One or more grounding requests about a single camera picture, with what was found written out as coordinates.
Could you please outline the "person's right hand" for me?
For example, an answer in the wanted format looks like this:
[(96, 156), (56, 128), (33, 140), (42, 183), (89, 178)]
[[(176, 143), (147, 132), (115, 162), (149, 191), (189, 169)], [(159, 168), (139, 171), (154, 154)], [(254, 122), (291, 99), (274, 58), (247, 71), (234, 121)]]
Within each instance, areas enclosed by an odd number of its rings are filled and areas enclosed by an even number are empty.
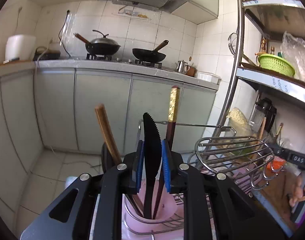
[(305, 186), (304, 189), (302, 189), (302, 185), (303, 185), (302, 176), (299, 175), (296, 179), (295, 184), (292, 187), (292, 197), (289, 200), (289, 205), (291, 207), (294, 207), (295, 204), (298, 202), (298, 200), (303, 198), (303, 194), (305, 192)]

